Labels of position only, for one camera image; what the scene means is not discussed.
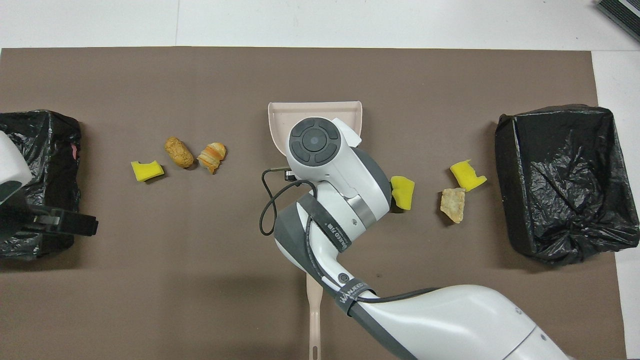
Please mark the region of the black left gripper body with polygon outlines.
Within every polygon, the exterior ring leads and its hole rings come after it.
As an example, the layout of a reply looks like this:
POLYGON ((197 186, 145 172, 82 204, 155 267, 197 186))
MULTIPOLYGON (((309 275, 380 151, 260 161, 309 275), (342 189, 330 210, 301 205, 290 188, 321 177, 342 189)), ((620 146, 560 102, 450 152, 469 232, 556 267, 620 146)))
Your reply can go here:
POLYGON ((0 206, 0 239, 9 239, 21 231, 38 231, 34 219, 35 205, 22 201, 4 201, 0 206))

